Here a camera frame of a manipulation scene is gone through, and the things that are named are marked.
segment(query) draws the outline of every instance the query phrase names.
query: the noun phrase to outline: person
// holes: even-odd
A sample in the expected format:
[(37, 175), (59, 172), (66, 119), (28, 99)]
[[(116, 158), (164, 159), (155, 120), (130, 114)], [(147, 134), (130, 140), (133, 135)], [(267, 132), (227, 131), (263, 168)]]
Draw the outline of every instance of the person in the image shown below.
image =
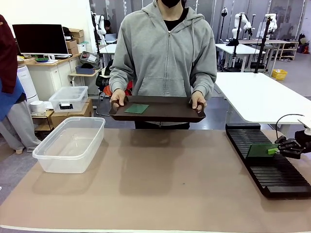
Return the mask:
[(109, 20), (107, 19), (104, 20), (104, 26), (105, 26), (106, 34), (112, 34), (111, 23)]
[[(111, 101), (124, 106), (124, 90), (133, 95), (191, 97), (203, 111), (216, 81), (214, 35), (204, 17), (185, 0), (154, 0), (127, 15), (120, 27), (109, 85)], [(188, 129), (189, 123), (135, 122), (136, 129)]]
[(9, 146), (22, 154), (34, 149), (40, 140), (26, 102), (25, 91), (17, 77), (17, 46), (11, 29), (0, 15), (0, 134)]

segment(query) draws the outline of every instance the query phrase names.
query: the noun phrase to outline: yellow basket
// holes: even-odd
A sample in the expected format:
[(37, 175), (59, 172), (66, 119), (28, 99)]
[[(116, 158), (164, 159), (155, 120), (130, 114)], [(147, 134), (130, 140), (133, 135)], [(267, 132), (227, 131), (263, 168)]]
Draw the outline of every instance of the yellow basket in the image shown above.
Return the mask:
[(284, 80), (287, 75), (287, 71), (283, 69), (279, 69), (279, 71), (280, 72), (278, 72), (277, 69), (274, 69), (272, 71), (272, 78), (275, 78), (276, 80)]

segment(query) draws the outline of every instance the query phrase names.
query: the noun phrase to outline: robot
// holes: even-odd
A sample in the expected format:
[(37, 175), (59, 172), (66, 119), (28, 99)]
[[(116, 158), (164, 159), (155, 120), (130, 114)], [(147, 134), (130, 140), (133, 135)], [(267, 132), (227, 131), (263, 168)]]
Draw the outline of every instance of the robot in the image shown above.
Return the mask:
[(252, 31), (255, 29), (255, 28), (252, 28), (252, 25), (248, 21), (248, 17), (244, 12), (238, 13), (235, 15), (234, 29), (232, 29), (233, 38), (237, 38), (238, 30), (239, 30), (239, 32), (241, 31), (241, 28), (238, 28), (239, 27), (239, 21), (240, 21), (240, 15), (242, 15), (242, 22), (245, 23), (245, 25), (243, 27), (243, 29), (245, 30), (245, 33), (248, 32), (248, 34), (251, 34)]
[(100, 16), (95, 16), (96, 17), (96, 31), (97, 34), (100, 35), (100, 44), (101, 45), (105, 45), (105, 39), (104, 39), (104, 35), (106, 35), (106, 30), (105, 30), (105, 26), (104, 26), (104, 16), (100, 15)]
[(237, 46), (239, 44), (237, 36), (241, 31), (241, 28), (239, 27), (239, 25), (241, 24), (240, 21), (245, 23), (243, 27), (243, 29), (245, 30), (244, 33), (248, 32), (249, 35), (252, 35), (253, 30), (255, 29), (255, 28), (252, 28), (252, 25), (248, 21), (247, 15), (244, 12), (236, 14), (235, 20), (234, 20), (234, 29), (232, 29), (233, 38), (227, 44), (228, 46)]
[(305, 126), (305, 130), (297, 131), (295, 138), (281, 136), (275, 141), (278, 144), (278, 153), (293, 159), (300, 159), (302, 153), (311, 152), (311, 120), (306, 117), (298, 120)]
[(268, 28), (268, 34), (267, 34), (267, 38), (270, 39), (270, 36), (274, 34), (275, 30), (277, 29), (277, 14), (266, 14), (265, 15), (267, 18), (270, 17), (271, 21), (270, 21), (270, 25)]

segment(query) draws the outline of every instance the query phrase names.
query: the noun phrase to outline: brown tray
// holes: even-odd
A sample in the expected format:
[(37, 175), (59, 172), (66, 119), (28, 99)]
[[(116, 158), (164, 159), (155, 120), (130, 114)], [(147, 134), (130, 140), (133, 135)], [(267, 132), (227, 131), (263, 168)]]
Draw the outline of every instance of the brown tray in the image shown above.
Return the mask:
[[(126, 96), (123, 107), (114, 106), (119, 103), (117, 100), (111, 102), (109, 115), (121, 121), (200, 122), (206, 115), (204, 111), (197, 113), (192, 109), (190, 100), (187, 97)], [(125, 113), (134, 103), (149, 107), (142, 114)]]

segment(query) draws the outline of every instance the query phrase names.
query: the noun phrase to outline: white table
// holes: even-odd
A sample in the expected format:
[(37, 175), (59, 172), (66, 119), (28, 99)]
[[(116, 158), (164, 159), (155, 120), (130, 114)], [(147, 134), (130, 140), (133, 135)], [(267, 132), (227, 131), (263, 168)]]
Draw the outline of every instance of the white table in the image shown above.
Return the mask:
[[(262, 40), (258, 40), (258, 39), (250, 39), (250, 40), (239, 40), (239, 43), (240, 44), (261, 44)], [(265, 44), (276, 44), (277, 46), (277, 50), (276, 50), (276, 57), (278, 55), (278, 52), (280, 50), (280, 46), (281, 45), (284, 45), (284, 44), (290, 44), (291, 41), (285, 41), (285, 40), (266, 40)], [(271, 69), (271, 72), (270, 72), (270, 76), (272, 75), (272, 71), (274, 69), (274, 66), (276, 64), (276, 58), (274, 59), (274, 62), (273, 62), (273, 66), (272, 66), (272, 69)]]
[[(216, 47), (226, 52), (225, 64), (228, 64), (229, 56), (233, 54), (234, 46), (227, 46), (226, 44), (216, 44)], [(243, 59), (241, 72), (244, 72), (247, 57), (253, 56), (254, 54), (259, 54), (259, 50), (239, 44), (236, 49), (236, 54), (238, 57)]]
[(103, 47), (99, 50), (100, 53), (102, 54), (107, 54), (107, 56), (109, 57), (108, 61), (110, 59), (114, 59), (115, 53), (116, 53), (116, 48), (117, 48), (117, 44), (111, 44), (111, 45), (107, 45), (106, 47)]
[(99, 50), (102, 54), (115, 54), (116, 53), (117, 44), (107, 45)]
[[(226, 121), (230, 121), (232, 108), (246, 122), (275, 124), (286, 114), (311, 117), (311, 101), (272, 78), (254, 73), (217, 73), (216, 84), (229, 102)], [(300, 124), (299, 116), (286, 116), (280, 120), (281, 131), (286, 134), (289, 125)]]

